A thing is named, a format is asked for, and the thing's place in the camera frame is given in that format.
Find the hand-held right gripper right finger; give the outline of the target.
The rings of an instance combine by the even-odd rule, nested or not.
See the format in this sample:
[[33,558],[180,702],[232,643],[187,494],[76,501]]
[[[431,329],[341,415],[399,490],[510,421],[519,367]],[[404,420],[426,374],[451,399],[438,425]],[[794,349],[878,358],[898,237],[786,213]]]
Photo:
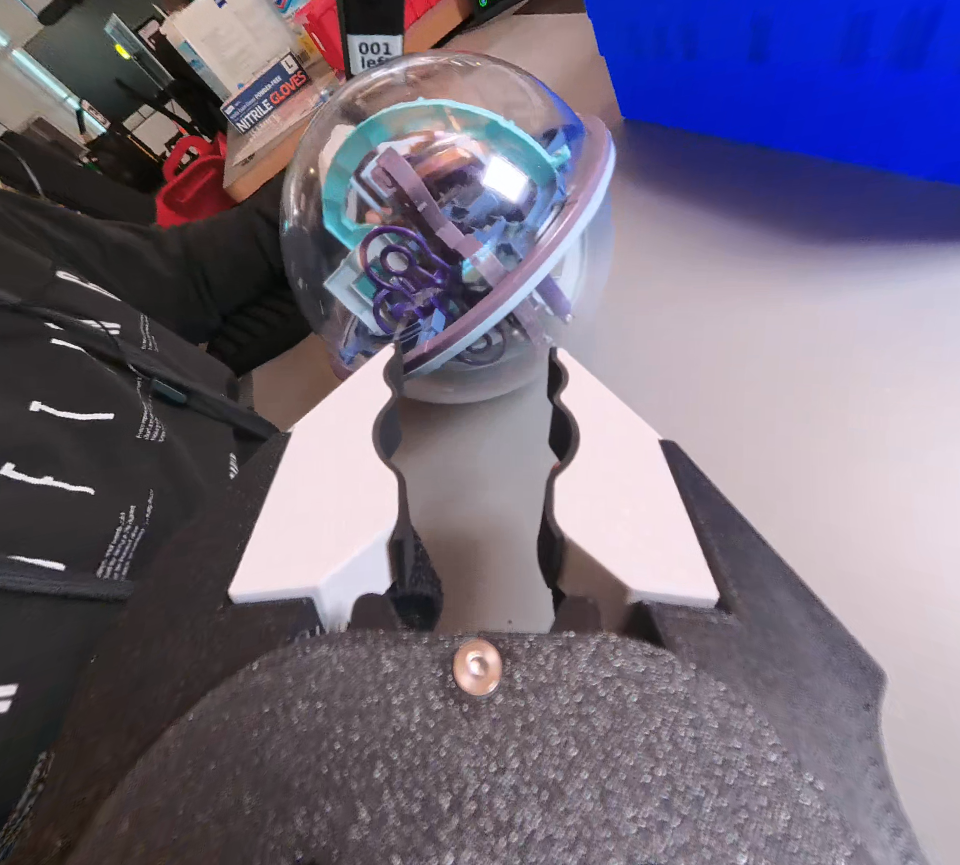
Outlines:
[[536,553],[554,612],[570,599],[623,630],[635,607],[713,611],[721,595],[660,433],[564,349],[548,359],[551,466]]

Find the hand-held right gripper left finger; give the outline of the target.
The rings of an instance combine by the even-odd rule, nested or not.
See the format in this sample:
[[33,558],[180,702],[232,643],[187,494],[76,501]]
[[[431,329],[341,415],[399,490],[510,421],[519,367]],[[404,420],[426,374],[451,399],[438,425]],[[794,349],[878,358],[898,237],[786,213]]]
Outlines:
[[359,598],[382,595],[407,628],[436,627],[443,589],[393,462],[402,379],[402,355],[378,352],[291,427],[232,603],[307,599],[325,631],[341,631]]

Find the clear plastic maze ball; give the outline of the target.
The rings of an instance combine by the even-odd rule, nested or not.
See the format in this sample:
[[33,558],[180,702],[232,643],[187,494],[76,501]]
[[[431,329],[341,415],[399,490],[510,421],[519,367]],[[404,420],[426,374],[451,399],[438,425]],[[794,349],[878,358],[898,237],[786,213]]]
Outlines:
[[395,352],[417,402],[526,387],[609,275],[608,126],[481,54],[406,55],[323,91],[286,168],[280,247],[332,373]]

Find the person's left forearm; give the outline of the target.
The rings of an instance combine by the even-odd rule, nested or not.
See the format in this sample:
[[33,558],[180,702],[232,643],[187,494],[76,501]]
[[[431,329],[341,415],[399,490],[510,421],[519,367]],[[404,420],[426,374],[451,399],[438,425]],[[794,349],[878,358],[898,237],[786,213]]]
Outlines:
[[2,288],[35,254],[157,320],[244,376],[304,341],[310,327],[280,248],[282,176],[208,219],[163,228],[102,221],[2,192]]

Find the glove box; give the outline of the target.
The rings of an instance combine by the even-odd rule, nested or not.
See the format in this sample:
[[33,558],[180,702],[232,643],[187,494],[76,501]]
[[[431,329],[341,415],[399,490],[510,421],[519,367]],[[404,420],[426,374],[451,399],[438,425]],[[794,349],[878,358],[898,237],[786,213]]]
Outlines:
[[294,54],[283,55],[224,102],[220,111],[229,126],[238,134],[246,135],[310,84],[311,79],[299,58]]

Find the white packet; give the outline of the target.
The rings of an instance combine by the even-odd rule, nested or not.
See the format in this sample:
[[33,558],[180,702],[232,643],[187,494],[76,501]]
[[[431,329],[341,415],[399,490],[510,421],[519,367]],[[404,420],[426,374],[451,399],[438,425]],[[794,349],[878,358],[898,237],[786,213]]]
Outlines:
[[193,0],[161,32],[222,102],[301,44],[272,0]]

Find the black printed hoodie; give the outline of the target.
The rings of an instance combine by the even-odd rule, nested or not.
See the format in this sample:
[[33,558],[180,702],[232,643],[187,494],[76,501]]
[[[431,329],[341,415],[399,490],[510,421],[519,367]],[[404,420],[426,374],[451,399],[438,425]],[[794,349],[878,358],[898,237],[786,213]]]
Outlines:
[[204,343],[34,253],[14,264],[1,327],[3,849],[131,583],[273,431]]

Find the red plastic container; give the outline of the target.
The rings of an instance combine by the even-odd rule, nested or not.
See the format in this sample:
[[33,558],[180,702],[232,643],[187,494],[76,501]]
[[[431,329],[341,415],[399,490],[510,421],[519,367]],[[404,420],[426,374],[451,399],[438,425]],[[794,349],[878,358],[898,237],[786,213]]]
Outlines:
[[183,135],[162,165],[163,183],[155,196],[155,223],[169,229],[208,219],[236,207],[224,187],[227,138]]

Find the blue plastic bin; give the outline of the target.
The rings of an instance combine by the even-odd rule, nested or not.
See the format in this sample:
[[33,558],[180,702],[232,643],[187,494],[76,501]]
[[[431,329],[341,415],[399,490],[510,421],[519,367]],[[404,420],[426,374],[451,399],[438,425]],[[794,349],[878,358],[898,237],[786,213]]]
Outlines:
[[583,0],[628,120],[959,181],[959,0]]

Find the black wall screen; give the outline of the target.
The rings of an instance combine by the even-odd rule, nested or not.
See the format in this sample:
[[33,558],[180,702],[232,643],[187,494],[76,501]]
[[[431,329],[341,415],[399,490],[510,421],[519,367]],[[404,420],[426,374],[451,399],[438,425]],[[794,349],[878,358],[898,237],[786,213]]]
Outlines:
[[162,0],[52,0],[24,51],[104,127],[173,101],[173,77],[138,29]]

